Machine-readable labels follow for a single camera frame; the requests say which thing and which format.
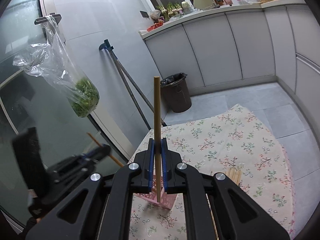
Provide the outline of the bamboo chopstick bundle on table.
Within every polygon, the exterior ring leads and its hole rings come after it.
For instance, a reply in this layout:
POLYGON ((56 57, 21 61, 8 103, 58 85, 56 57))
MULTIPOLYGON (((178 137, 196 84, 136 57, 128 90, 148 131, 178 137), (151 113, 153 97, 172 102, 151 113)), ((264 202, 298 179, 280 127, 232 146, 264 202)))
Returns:
POLYGON ((240 169, 231 167, 226 171, 226 176, 230 178, 236 185, 240 185, 242 171, 240 169))

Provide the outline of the floral tablecloth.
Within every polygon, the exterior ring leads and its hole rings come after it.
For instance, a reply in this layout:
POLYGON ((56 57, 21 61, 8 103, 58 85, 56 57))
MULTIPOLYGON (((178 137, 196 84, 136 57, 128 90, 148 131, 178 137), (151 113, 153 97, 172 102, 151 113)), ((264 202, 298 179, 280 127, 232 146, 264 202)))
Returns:
MULTIPOLYGON (((168 148, 200 173, 242 171, 240 188, 295 235, 294 184, 285 148, 255 114, 240 104, 202 120, 162 127, 168 148)), ((183 196, 170 210, 135 194, 129 239, 187 239, 183 196)))

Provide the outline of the brown trash bin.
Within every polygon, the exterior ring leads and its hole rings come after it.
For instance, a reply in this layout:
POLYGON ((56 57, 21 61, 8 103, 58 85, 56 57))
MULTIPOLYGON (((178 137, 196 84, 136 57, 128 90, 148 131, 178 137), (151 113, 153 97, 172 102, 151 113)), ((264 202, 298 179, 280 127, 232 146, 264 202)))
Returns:
POLYGON ((191 98, 186 83, 187 74, 177 73, 161 81, 161 94, 170 109, 182 113, 191 107, 191 98))

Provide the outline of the bag of green vegetables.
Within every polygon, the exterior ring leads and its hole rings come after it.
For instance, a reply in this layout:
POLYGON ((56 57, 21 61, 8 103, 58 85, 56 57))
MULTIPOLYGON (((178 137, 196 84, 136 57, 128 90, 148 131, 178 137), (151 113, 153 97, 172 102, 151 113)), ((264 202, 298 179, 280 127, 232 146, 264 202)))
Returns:
POLYGON ((52 15, 45 16, 41 27, 46 32, 46 42, 28 45, 14 57, 12 64, 30 76, 44 78, 64 94, 78 117, 85 118, 96 109, 99 92, 82 69, 72 62, 56 19, 52 15))

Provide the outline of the metal mop poles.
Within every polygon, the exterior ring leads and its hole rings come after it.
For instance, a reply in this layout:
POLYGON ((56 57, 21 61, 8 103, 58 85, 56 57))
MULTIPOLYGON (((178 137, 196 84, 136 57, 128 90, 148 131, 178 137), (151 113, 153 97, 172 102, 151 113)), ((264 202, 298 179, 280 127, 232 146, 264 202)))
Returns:
POLYGON ((119 61, 119 59, 117 58, 117 56, 114 53, 114 47, 110 45, 109 40, 105 39, 104 42, 99 46, 99 50, 104 50, 107 51, 118 71, 118 74, 120 75, 120 78, 122 79, 122 82, 127 90, 127 92, 129 93, 129 96, 131 97, 131 100, 133 101, 138 113, 140 114, 141 118, 143 119, 145 125, 147 126, 147 128, 150 130, 151 126, 149 124, 149 122, 147 121, 147 118, 145 117, 136 97, 133 94, 133 91, 128 83, 128 81, 131 83, 131 85, 135 88, 135 90, 138 92, 138 94, 140 95, 140 97, 144 100, 144 102, 147 104, 147 106, 149 107, 149 109, 152 111, 152 113, 154 113, 154 107, 151 104, 151 102, 147 99, 147 97, 144 95, 144 93, 142 92, 142 90, 138 87, 138 85, 135 83, 134 79, 130 76, 130 74, 127 72, 127 70, 124 68, 124 66, 121 64, 121 62, 119 61))

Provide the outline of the green onions on counter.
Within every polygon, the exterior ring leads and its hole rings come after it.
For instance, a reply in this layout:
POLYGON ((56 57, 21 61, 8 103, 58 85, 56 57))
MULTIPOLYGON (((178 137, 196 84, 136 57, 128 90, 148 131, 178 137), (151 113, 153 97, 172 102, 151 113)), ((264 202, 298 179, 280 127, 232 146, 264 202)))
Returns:
POLYGON ((183 9, 179 3, 169 2, 166 6, 161 4, 156 6, 156 9, 158 9, 161 12, 161 15, 164 17, 164 22, 168 22, 171 18, 175 16, 183 15, 183 9))

